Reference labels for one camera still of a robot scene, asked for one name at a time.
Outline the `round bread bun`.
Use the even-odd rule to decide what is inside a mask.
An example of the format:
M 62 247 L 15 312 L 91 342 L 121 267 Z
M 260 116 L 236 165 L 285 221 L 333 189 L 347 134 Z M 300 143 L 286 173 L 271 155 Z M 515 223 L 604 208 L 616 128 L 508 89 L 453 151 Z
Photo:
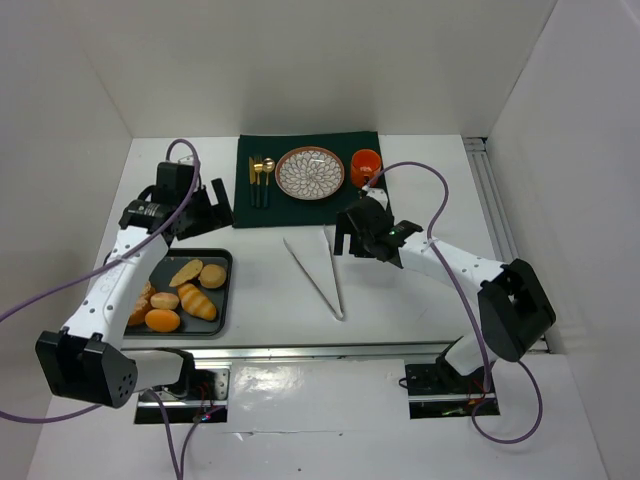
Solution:
M 217 264 L 205 265 L 198 276 L 198 280 L 204 288 L 218 289 L 227 280 L 227 270 Z

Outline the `metal tongs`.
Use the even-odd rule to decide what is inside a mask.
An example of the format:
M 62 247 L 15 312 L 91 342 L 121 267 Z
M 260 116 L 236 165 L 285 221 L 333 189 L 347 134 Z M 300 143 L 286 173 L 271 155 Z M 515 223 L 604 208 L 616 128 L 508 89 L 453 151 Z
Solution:
M 318 233 L 301 238 L 282 239 L 295 265 L 319 296 L 332 317 L 345 320 L 345 307 L 339 285 L 337 266 L 333 257 L 330 229 L 323 226 Z

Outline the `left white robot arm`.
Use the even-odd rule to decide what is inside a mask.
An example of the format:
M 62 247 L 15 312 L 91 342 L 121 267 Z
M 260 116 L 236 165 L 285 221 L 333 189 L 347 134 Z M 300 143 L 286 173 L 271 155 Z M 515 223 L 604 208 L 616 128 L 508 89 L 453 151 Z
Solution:
M 193 166 L 162 162 L 155 185 L 124 209 L 110 263 L 61 329 L 42 332 L 36 342 L 54 395 L 120 408 L 147 389 L 189 391 L 195 370 L 191 354 L 160 348 L 126 355 L 121 347 L 136 301 L 171 243 L 232 225 L 223 181 L 211 184 L 215 202 Z

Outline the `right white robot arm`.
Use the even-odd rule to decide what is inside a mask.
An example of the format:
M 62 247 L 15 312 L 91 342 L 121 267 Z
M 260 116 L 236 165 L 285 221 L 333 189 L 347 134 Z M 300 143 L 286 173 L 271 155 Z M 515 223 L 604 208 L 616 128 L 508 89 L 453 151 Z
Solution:
M 556 322 L 556 314 L 533 267 L 479 257 L 436 238 L 419 225 L 396 222 L 386 198 L 368 194 L 337 214 L 334 253 L 375 258 L 421 273 L 454 288 L 479 316 L 469 334 L 437 358 L 431 381 L 444 388 L 484 371 L 497 360 L 517 362 Z

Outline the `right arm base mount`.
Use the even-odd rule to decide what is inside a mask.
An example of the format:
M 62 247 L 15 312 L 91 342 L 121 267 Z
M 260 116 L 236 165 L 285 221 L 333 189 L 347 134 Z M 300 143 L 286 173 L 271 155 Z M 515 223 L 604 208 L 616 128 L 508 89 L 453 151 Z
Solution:
M 500 414 L 495 388 L 484 389 L 483 368 L 463 377 L 455 371 L 443 378 L 438 373 L 436 364 L 405 366 L 405 375 L 398 385 L 408 395 L 412 420 L 470 417 L 477 406 L 479 416 Z

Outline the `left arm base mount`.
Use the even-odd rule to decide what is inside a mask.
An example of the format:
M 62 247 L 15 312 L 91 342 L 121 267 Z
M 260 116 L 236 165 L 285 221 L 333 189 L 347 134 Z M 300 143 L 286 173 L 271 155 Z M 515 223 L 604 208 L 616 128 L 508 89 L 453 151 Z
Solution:
M 228 419 L 231 368 L 213 364 L 196 367 L 188 380 L 188 389 L 175 393 L 168 386 L 151 389 L 162 401 L 170 424 L 186 425 L 199 420 L 222 424 Z

